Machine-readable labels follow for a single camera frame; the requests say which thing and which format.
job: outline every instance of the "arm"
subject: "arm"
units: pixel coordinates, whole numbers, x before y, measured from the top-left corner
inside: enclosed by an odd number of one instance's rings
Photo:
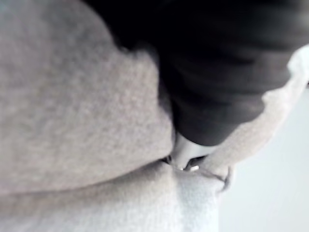
[[[309,41],[304,0],[236,2],[176,2],[151,28],[176,129],[200,145],[258,117],[263,94],[285,85],[291,54]]]

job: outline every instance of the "light gray background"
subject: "light gray background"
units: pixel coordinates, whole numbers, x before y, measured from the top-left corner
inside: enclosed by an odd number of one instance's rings
[[[309,231],[309,89],[275,138],[237,166],[220,232]]]

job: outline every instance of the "black jacket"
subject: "black jacket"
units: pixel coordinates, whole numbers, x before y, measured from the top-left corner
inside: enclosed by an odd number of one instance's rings
[[[258,117],[282,87],[292,53],[309,41],[309,0],[86,0],[118,43],[151,43],[171,95],[176,129],[221,143]]]

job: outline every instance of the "gray fleece fabric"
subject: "gray fleece fabric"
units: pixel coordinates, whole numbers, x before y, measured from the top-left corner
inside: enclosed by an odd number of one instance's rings
[[[146,52],[75,0],[0,2],[0,195],[80,188],[165,157],[172,123]]]

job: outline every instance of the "black sleeve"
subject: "black sleeve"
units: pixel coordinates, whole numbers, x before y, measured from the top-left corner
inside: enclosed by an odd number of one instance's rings
[[[184,137],[217,145],[263,112],[263,94],[286,84],[288,60],[309,41],[307,2],[184,0],[165,9],[148,38]]]

